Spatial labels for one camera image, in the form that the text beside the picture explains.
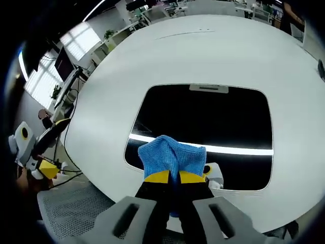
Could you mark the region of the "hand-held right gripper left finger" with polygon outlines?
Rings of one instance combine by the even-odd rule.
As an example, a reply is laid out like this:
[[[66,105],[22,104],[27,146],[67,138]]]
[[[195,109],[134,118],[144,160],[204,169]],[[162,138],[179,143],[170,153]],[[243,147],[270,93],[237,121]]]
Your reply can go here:
[[[100,213],[94,227],[61,243],[162,243],[169,219],[170,172],[147,176],[135,197]]]

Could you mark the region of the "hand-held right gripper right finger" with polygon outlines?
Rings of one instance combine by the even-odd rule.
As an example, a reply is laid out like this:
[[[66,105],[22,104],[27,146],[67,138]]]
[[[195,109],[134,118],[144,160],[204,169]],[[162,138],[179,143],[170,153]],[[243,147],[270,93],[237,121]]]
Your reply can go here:
[[[186,243],[269,243],[246,214],[213,196],[205,178],[180,171],[179,179],[179,219]]]

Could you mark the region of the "person's left hand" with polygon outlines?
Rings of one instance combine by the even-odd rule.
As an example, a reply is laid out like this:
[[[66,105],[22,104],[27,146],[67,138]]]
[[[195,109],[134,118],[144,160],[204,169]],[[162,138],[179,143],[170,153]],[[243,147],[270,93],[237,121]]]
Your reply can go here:
[[[31,175],[31,171],[23,168],[21,170],[20,176],[16,179],[18,188],[24,192],[38,193],[40,191],[45,191],[53,186],[53,181],[51,179],[35,179]]]

